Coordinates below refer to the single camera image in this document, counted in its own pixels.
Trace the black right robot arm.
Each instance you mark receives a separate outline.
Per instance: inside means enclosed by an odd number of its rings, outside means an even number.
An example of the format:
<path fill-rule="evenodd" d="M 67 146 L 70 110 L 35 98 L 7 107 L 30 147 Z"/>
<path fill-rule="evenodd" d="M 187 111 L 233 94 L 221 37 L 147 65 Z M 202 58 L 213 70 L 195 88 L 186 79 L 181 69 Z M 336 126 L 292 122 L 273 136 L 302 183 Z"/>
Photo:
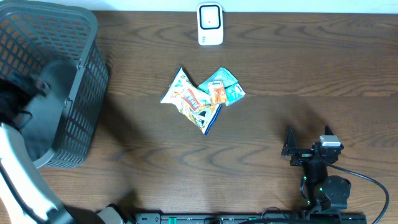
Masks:
<path fill-rule="evenodd" d="M 319 141 L 308 149 L 298 148 L 292 128 L 287 128 L 281 154 L 290 157 L 291 166 L 303 168 L 300 191 L 308 203 L 308 208 L 303 210 L 305 218 L 313 214 L 337 215 L 347 209 L 351 182 L 328 174 L 328 166 L 338 160 L 343 149 L 344 146 L 328 126 Z"/>

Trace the green tissue pack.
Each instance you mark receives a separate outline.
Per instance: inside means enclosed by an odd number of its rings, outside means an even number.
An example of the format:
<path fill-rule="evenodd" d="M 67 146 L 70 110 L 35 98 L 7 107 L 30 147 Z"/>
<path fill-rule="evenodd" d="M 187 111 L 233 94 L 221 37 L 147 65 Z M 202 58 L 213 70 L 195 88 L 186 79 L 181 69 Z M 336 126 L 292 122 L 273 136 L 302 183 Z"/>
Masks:
<path fill-rule="evenodd" d="M 239 83 L 235 83 L 227 87 L 225 91 L 228 99 L 225 103 L 226 106 L 232 105 L 246 95 L 246 92 L 243 90 L 242 86 Z"/>

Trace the teal snack pouch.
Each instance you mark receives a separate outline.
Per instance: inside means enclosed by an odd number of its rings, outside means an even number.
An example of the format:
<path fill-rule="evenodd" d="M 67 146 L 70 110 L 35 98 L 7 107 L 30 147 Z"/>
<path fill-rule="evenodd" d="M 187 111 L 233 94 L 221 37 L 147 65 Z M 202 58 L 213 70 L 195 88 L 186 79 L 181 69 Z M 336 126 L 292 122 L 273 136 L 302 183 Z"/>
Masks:
<path fill-rule="evenodd" d="M 225 88 L 238 82 L 237 78 L 226 68 L 220 67 L 211 77 L 198 86 L 198 89 L 209 94 L 208 84 L 213 81 L 222 81 Z"/>

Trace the orange tissue pack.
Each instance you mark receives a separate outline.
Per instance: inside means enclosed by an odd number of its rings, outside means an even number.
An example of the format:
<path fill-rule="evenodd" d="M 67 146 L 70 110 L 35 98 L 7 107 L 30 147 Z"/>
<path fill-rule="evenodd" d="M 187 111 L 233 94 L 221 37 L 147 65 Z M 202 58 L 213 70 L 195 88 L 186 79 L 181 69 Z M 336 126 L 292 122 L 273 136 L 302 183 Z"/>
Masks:
<path fill-rule="evenodd" d="M 208 90 L 211 98 L 211 102 L 214 105 L 226 103 L 228 98 L 224 88 L 224 84 L 221 80 L 215 80 L 208 83 Z"/>

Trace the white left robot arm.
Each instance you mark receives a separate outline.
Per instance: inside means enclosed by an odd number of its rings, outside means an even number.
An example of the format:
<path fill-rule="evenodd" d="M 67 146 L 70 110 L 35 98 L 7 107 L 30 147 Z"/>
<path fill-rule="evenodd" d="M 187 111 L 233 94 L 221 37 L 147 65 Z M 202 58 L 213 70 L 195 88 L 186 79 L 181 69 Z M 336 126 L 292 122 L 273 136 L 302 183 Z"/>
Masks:
<path fill-rule="evenodd" d="M 133 223 L 118 206 L 100 212 L 66 207 L 31 161 L 16 118 L 48 85 L 13 74 L 1 79 L 1 200 L 12 223 Z"/>

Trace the yellow snack bag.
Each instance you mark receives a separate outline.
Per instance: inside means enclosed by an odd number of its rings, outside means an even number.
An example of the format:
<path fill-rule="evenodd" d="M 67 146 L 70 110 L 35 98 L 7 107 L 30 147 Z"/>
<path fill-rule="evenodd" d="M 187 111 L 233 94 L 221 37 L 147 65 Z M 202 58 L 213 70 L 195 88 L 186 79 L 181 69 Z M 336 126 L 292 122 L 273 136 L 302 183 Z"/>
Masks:
<path fill-rule="evenodd" d="M 160 103 L 173 104 L 177 110 L 207 135 L 221 111 L 221 105 L 212 105 L 210 96 L 193 86 L 182 67 L 179 67 L 169 89 Z"/>

